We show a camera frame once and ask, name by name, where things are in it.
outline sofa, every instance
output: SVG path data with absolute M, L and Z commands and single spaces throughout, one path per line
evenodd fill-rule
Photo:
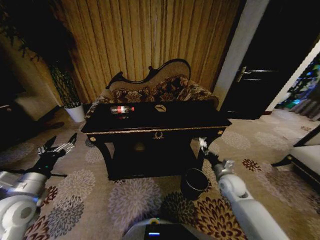
M 149 74 L 140 81 L 131 81 L 116 74 L 105 90 L 87 111 L 88 119 L 98 104 L 171 102 L 213 100 L 217 108 L 219 100 L 209 90 L 190 80 L 191 68 L 184 59 L 172 59 L 157 69 L 149 66 Z

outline black table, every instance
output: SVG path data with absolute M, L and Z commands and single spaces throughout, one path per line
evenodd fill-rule
M 158 104 L 166 111 L 156 110 Z M 123 105 L 134 111 L 111 114 L 110 107 Z M 213 106 L 213 101 L 99 104 L 81 131 L 101 151 L 110 180 L 181 175 L 202 169 L 204 154 L 200 150 L 195 157 L 192 138 L 206 137 L 209 145 L 231 125 Z M 111 142 L 113 158 L 105 145 Z

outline trash can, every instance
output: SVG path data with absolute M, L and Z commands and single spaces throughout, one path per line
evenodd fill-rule
M 181 176 L 181 192 L 186 199 L 197 200 L 208 187 L 208 178 L 196 168 L 188 169 Z

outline door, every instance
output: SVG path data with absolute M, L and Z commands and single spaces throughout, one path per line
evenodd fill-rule
M 320 32 L 320 1 L 270 0 L 221 111 L 258 119 L 307 56 Z

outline plastic bottle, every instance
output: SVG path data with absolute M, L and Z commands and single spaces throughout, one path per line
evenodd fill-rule
M 128 114 L 135 110 L 135 107 L 132 106 L 112 106 L 110 107 L 112 114 Z

